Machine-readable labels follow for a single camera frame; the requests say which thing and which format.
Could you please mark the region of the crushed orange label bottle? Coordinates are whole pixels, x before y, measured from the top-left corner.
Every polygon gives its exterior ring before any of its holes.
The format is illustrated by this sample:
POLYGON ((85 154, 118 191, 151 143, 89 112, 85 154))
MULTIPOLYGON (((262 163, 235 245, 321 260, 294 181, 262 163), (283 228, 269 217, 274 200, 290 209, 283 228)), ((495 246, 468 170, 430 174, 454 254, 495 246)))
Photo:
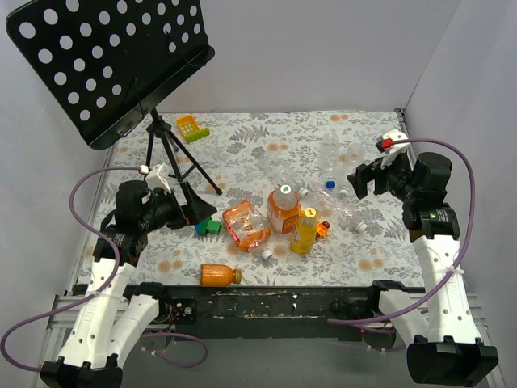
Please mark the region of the crushed orange label bottle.
POLYGON ((273 257, 268 247, 271 237, 269 221, 248 200, 243 200, 222 213, 226 229, 235 245, 244 252, 259 255, 264 260, 273 257))

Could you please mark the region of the orange juice bottle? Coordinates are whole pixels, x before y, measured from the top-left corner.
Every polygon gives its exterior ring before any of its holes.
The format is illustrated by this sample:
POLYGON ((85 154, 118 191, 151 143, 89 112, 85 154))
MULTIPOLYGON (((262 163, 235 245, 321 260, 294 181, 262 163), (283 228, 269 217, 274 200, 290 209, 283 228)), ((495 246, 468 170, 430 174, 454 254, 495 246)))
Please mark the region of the orange juice bottle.
POLYGON ((228 287, 233 285, 233 270, 222 264, 202 264, 200 285, 202 287, 228 287))

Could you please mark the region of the gold bottle cap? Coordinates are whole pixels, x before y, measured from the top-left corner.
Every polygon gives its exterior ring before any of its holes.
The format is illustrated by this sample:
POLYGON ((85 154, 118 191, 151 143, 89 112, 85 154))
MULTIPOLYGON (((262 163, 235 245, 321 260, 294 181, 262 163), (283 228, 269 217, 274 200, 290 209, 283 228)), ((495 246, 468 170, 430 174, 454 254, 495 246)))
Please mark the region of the gold bottle cap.
POLYGON ((242 271, 240 269, 233 270, 233 283, 240 284, 242 282, 242 271))

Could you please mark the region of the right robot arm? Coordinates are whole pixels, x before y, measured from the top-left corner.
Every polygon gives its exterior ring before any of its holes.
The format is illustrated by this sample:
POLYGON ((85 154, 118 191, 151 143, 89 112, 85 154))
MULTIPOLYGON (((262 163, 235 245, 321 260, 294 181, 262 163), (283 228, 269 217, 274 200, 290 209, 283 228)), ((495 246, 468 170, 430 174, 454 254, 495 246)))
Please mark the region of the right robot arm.
POLYGON ((389 317, 403 340, 406 363, 414 382, 474 387, 497 365, 496 347, 486 345, 473 320, 463 273, 453 262, 460 252, 460 227, 454 210, 445 203, 451 161, 443 155, 420 154, 414 165, 399 154, 388 166, 378 158, 358 166, 347 178, 359 198, 369 182, 375 194, 391 193, 402 202, 403 221, 422 269, 426 291, 445 284, 426 302, 428 312, 412 310, 399 317, 411 300, 400 283, 373 283, 374 296, 365 304, 375 321, 389 317))

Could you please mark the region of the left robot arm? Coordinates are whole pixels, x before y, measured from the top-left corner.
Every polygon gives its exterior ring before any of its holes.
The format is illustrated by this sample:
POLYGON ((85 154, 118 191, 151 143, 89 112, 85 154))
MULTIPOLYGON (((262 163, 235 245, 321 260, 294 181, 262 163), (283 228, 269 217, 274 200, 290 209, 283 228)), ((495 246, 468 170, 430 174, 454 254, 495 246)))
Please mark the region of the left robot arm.
POLYGON ((49 387, 119 387, 132 347, 151 323, 164 323, 172 312, 164 286, 146 285, 117 314, 124 291, 135 272, 148 234, 166 226, 193 226, 216 213, 188 182, 180 185, 186 204, 180 205, 167 183, 149 186, 144 180, 122 183, 116 207, 103 219, 95 246, 86 303, 57 359, 44 362, 40 379, 49 387))

